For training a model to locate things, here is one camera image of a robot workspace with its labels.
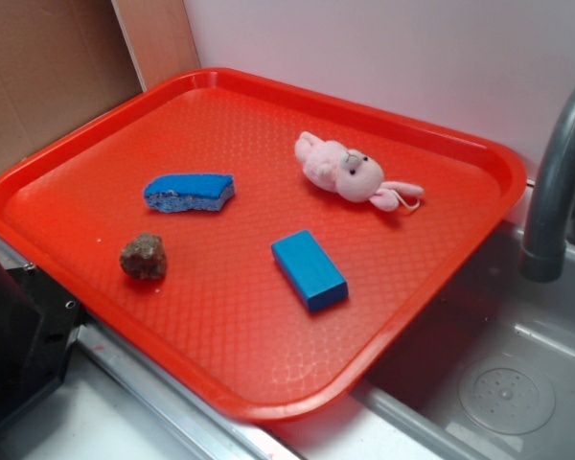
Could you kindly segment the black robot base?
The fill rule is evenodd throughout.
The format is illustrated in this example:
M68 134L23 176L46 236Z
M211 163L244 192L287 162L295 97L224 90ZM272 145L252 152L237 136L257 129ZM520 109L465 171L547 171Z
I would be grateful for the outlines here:
M0 264L0 430L64 381L81 303L36 265Z

